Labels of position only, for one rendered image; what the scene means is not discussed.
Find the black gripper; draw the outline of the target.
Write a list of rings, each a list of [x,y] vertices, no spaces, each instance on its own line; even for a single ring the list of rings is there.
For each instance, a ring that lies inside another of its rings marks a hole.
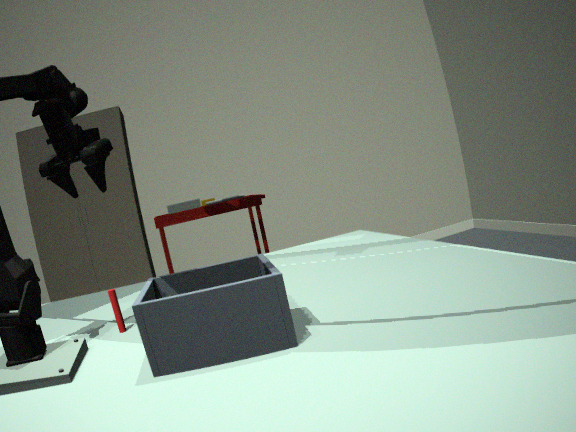
[[[51,180],[75,199],[79,195],[70,175],[70,164],[82,161],[86,165],[84,168],[87,174],[104,193],[107,191],[105,161],[110,151],[114,149],[110,140],[106,138],[93,141],[86,147],[85,142],[81,142],[77,135],[78,128],[78,123],[73,125],[71,121],[58,130],[48,133],[49,139],[46,143],[52,143],[56,154],[47,158],[39,166],[42,178],[48,176],[47,180]]]

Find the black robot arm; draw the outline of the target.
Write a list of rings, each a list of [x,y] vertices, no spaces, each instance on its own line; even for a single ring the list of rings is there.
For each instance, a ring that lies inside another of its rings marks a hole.
[[[39,100],[32,116],[39,115],[47,134],[71,122],[87,107],[86,94],[53,65],[28,75],[0,77],[0,101]],[[86,147],[101,139],[98,128],[83,131],[79,126],[76,131]],[[0,338],[7,367],[44,358],[47,347],[36,324],[42,318],[39,281],[31,259],[17,255],[0,206]]]

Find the dark red peg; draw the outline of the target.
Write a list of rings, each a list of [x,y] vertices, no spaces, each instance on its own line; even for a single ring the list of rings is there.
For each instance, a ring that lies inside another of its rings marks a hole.
[[[110,301],[111,301],[111,304],[113,307],[113,311],[115,314],[115,318],[117,321],[119,332],[123,333],[126,331],[126,327],[125,327],[123,316],[121,313],[121,309],[120,309],[119,301],[117,298],[116,290],[115,289],[108,290],[108,294],[109,294]]]

